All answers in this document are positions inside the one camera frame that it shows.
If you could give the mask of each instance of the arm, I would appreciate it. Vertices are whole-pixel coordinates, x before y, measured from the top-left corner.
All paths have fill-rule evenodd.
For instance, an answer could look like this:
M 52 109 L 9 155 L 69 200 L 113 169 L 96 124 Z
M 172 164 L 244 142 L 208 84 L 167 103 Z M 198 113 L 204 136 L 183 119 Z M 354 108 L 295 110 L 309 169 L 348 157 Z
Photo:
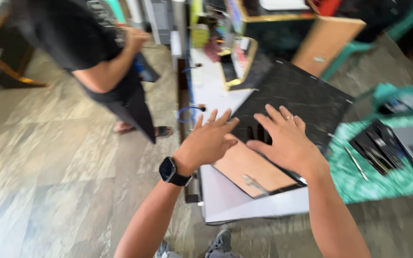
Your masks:
M 114 89 L 127 74 L 136 53 L 141 50 L 143 42 L 149 38 L 146 32 L 139 29 L 126 27 L 125 30 L 127 44 L 114 59 L 101 61 L 94 67 L 72 72 L 89 90 L 105 93 Z
M 224 139 L 239 122 L 237 118 L 227 122 L 231 113 L 229 109 L 215 121 L 217 110 L 214 110 L 205 126 L 202 126 L 202 116 L 199 117 L 194 131 L 173 154 L 180 175 L 189 176 L 201 165 L 219 160 L 237 143 L 237 140 Z M 162 180 L 158 182 L 130 221 L 115 258 L 153 257 L 167 231 L 181 188 Z
M 277 111 L 267 104 L 266 110 L 272 119 L 263 114 L 254 117 L 269 132 L 272 145 L 256 140 L 246 145 L 307 180 L 310 223 L 323 256 L 369 258 L 364 238 L 331 179 L 328 162 L 305 136 L 305 123 L 292 118 L 283 106 Z

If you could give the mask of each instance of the sandal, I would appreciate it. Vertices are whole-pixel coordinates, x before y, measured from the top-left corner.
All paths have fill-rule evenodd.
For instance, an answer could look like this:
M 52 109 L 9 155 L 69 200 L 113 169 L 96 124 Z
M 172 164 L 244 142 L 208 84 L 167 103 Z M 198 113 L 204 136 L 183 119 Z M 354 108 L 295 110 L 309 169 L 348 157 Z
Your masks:
M 156 128 L 159 129 L 159 132 L 156 135 L 158 138 L 166 138 L 173 133 L 173 128 L 171 126 L 157 126 Z

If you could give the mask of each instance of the paper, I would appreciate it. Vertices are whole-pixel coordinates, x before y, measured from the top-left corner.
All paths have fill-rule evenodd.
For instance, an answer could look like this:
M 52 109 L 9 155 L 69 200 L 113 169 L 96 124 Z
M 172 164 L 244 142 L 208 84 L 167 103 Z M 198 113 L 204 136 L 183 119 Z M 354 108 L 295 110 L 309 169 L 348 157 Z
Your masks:
M 243 50 L 247 50 L 249 44 L 250 44 L 250 39 L 249 38 L 242 38 L 241 43 L 240 43 L 240 48 L 243 49 Z

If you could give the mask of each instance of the shoe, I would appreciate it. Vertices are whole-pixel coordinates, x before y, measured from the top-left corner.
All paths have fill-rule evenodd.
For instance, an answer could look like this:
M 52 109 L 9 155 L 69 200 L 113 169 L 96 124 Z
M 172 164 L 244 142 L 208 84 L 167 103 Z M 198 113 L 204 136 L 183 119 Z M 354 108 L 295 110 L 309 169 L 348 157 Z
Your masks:
M 208 249 L 207 253 L 211 253 L 214 250 L 223 250 L 224 252 L 230 252 L 232 247 L 230 247 L 230 242 L 232 241 L 232 233 L 227 230 L 221 230 L 221 232 L 217 235 L 216 239 L 211 244 L 210 248 Z
M 165 239 L 162 239 L 162 243 L 160 243 L 159 248 L 156 251 L 156 258 L 162 258 L 162 255 L 166 252 L 171 251 L 168 242 Z

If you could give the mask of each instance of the blue cable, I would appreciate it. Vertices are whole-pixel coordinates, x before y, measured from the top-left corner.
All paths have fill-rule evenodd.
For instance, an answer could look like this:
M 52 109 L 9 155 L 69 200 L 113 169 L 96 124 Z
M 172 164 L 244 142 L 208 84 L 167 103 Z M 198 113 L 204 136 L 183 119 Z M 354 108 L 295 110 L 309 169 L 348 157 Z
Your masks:
M 203 107 L 201 107 L 201 108 L 199 108 L 199 107 L 184 107 L 184 108 L 181 108 L 181 109 L 178 111 L 178 117 L 177 117 L 178 122 L 180 122 L 180 123 L 188 123 L 189 120 L 194 121 L 194 120 L 192 119 L 192 117 L 191 117 L 190 119 L 188 119 L 188 120 L 181 120 L 181 114 L 182 114 L 185 110 L 188 110 L 188 109 L 190 109 L 190 108 L 192 108 L 192 109 L 194 109 L 194 110 L 195 110 L 195 109 L 200 109 L 202 112 L 205 111 L 205 108 L 203 108 Z

